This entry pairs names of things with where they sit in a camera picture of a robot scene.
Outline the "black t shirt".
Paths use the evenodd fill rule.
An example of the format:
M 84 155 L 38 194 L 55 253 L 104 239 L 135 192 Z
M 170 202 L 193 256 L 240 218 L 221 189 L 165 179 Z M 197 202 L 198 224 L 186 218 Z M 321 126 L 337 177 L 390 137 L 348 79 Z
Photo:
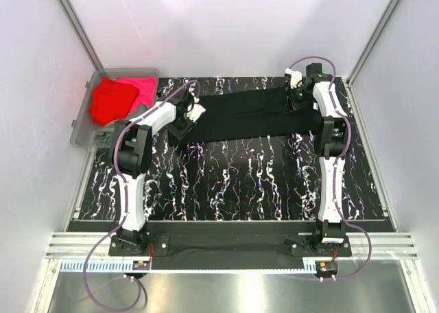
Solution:
M 322 120 L 309 104 L 294 110 L 283 87 L 202 96 L 200 105 L 205 112 L 181 140 L 167 133 L 169 145 L 315 132 Z

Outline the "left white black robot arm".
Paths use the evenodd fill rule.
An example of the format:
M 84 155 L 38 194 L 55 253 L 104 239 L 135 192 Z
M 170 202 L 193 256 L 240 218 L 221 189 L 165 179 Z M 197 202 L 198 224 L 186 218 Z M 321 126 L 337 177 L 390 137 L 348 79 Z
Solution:
M 165 128 L 182 139 L 204 112 L 196 95 L 177 91 L 141 114 L 115 122 L 110 154 L 121 194 L 121 214 L 111 232 L 112 247 L 133 255 L 148 250 L 143 186 L 152 162 L 153 136 Z

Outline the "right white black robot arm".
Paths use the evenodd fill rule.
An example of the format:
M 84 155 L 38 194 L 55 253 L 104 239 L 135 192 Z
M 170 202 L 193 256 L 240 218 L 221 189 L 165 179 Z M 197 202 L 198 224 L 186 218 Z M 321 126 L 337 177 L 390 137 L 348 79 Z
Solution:
M 335 77 L 324 74 L 320 63 L 307 65 L 305 75 L 291 67 L 285 70 L 285 75 L 291 107 L 315 104 L 321 115 L 314 141 L 322 181 L 320 208 L 308 245 L 317 255 L 333 255 L 346 238 L 342 181 L 352 137 L 351 124 L 337 97 Z

